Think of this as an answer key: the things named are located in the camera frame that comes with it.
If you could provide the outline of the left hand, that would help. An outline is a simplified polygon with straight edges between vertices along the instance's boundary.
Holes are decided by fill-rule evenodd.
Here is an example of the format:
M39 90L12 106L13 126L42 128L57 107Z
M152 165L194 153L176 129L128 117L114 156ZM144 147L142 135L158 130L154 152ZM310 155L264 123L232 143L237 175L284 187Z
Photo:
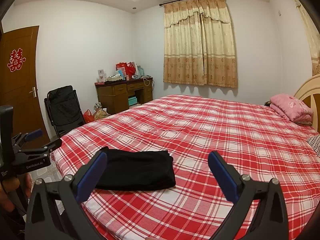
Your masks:
M27 198L31 196L31 176L29 173L19 176L18 178L12 177L10 179L4 180L1 184L1 209L4 211L12 212L15 209L15 205L9 198L11 192L15 192L22 184L21 188Z

